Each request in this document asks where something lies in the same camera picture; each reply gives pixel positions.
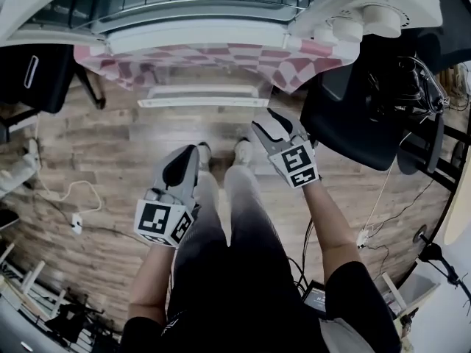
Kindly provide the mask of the black floor stand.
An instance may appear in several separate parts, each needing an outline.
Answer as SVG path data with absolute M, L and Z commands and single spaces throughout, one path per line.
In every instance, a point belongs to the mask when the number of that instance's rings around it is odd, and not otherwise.
M 427 226 L 422 225 L 414 235 L 413 242 L 422 241 L 425 246 L 420 252 L 418 259 L 423 263 L 432 265 L 439 273 L 445 276 L 447 282 L 455 288 L 460 287 L 471 302 L 471 291 L 464 284 L 461 277 L 458 276 L 454 267 L 443 257 L 441 247 L 425 236 Z

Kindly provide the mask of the person's right forearm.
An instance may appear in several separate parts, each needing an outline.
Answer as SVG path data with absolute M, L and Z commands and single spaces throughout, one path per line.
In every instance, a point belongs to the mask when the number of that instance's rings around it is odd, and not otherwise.
M 302 187 L 322 251 L 325 282 L 346 263 L 361 262 L 354 231 L 338 205 L 317 180 Z

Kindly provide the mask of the person's left forearm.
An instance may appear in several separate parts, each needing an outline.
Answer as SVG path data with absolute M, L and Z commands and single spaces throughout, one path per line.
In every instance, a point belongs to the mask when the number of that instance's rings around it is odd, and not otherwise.
M 153 245 L 138 270 L 130 291 L 128 318 L 166 322 L 166 297 L 175 248 Z

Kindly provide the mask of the person's grey trousers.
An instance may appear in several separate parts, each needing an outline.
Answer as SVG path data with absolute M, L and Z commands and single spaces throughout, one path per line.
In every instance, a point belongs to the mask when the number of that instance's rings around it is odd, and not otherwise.
M 218 303 L 273 307 L 299 298 L 254 174 L 233 165 L 226 171 L 224 189 L 230 203 L 230 238 L 216 210 L 217 182 L 208 172 L 199 175 L 195 197 L 200 209 L 177 250 L 170 313 Z

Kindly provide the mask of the black recorder box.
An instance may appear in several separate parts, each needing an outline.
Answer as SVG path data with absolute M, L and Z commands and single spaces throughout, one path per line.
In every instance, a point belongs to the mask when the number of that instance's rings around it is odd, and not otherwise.
M 302 295 L 302 301 L 319 314 L 325 315 L 325 286 L 320 282 L 311 280 Z

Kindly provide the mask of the person's dark shirt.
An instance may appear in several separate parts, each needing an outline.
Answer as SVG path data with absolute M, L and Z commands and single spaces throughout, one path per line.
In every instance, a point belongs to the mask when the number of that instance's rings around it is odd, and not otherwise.
M 337 268 L 326 284 L 325 318 L 297 291 L 211 304 L 173 315 L 165 326 L 131 318 L 119 353 L 400 353 L 392 316 L 360 262 Z

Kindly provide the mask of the black mesh office chair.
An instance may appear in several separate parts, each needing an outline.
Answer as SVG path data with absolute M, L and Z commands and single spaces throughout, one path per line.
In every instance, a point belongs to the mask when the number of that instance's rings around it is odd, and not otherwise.
M 435 78 L 471 61 L 471 0 L 439 0 L 438 8 L 440 25 L 407 29 L 392 39 L 367 35 L 354 63 L 316 76 L 300 120 L 311 140 L 357 163 L 379 171 L 397 163 L 404 174 L 420 171 L 452 191 L 463 164 L 456 157 L 443 160 L 440 153 L 444 136 L 458 140 L 460 131 L 444 123 L 444 112 L 373 121 L 366 105 L 367 71 L 390 57 L 417 57 Z

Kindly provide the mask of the pile of wooden slats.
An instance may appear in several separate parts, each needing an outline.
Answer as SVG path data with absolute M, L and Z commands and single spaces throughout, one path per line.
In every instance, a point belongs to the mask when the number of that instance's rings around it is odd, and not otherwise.
M 30 293 L 46 262 L 40 260 L 27 271 L 21 271 L 8 259 L 15 247 L 15 242 L 0 242 L 0 249 L 3 249 L 0 253 L 0 295 L 8 290 L 15 297 L 14 305 L 17 305 L 17 310 L 24 306 L 35 314 L 44 314 L 46 310 L 41 307 L 38 299 L 33 298 Z

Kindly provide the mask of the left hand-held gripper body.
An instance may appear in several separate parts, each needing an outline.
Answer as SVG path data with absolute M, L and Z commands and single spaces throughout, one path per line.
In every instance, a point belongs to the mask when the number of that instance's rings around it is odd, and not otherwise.
M 180 193 L 150 188 L 137 202 L 134 232 L 150 243 L 178 248 L 197 208 L 194 189 Z

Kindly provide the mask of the person's right shoe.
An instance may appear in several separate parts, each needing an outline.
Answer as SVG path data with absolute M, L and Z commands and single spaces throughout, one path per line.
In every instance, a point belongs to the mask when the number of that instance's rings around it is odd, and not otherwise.
M 234 147 L 233 165 L 248 166 L 253 156 L 253 145 L 247 138 L 240 139 Z

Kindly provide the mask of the pink checkered tablecloth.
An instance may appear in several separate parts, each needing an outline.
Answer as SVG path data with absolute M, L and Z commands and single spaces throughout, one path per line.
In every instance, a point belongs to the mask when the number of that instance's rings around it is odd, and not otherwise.
M 167 68 L 241 68 L 263 77 L 291 94 L 317 74 L 349 65 L 360 54 L 358 43 L 327 47 L 313 40 L 291 38 L 286 47 L 242 43 L 179 44 L 111 54 L 89 46 L 75 46 L 74 59 L 126 90 L 151 88 L 157 72 Z

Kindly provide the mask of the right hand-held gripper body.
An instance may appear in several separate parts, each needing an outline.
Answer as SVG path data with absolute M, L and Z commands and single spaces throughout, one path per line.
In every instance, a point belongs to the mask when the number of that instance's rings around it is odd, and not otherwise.
M 319 179 L 315 151 L 309 140 L 269 156 L 269 161 L 293 189 Z

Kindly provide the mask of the white plastic bin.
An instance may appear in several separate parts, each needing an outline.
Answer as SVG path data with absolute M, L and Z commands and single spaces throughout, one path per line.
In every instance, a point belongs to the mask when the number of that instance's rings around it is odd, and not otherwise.
M 436 283 L 420 274 L 412 273 L 398 290 L 406 308 L 415 308 L 420 307 L 439 286 L 439 282 Z

